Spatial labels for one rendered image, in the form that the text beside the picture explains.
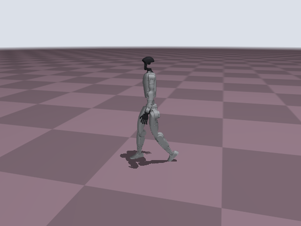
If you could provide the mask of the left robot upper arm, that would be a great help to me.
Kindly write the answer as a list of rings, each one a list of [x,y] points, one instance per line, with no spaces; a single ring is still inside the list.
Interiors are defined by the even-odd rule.
[[[146,93],[147,97],[149,97],[149,92],[153,92],[153,94],[154,94],[154,81],[155,81],[155,75],[149,74],[148,75],[149,91]]]

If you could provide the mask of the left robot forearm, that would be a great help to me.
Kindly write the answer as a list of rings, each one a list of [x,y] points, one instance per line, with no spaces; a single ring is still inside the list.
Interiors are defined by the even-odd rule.
[[[151,110],[153,99],[154,99],[153,92],[149,92],[149,97],[147,99],[147,108],[145,112],[149,113],[149,111]]]

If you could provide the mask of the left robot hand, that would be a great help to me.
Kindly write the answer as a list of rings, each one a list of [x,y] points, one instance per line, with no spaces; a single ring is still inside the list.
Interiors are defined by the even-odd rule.
[[[151,112],[151,111],[149,111],[149,113],[144,112],[144,114],[140,117],[140,119],[142,118],[142,119],[141,119],[141,122],[142,122],[142,123],[144,123],[144,124],[146,123],[146,124],[147,124],[147,121],[148,121],[148,114],[150,114],[150,112]]]

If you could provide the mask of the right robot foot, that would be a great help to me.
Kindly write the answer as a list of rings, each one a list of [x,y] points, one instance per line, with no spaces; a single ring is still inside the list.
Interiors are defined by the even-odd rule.
[[[130,159],[137,159],[137,158],[140,158],[140,157],[143,157],[143,156],[144,156],[144,154],[142,152],[141,152],[141,154],[136,153],[133,156],[131,156]]]

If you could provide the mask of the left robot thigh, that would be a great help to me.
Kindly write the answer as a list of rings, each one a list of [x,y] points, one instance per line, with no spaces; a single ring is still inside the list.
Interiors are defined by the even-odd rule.
[[[159,117],[160,117],[159,111],[157,111],[156,109],[152,109],[149,114],[149,125],[150,125],[151,132],[156,139],[158,135],[162,135],[164,137],[163,133],[158,132],[157,118]]]

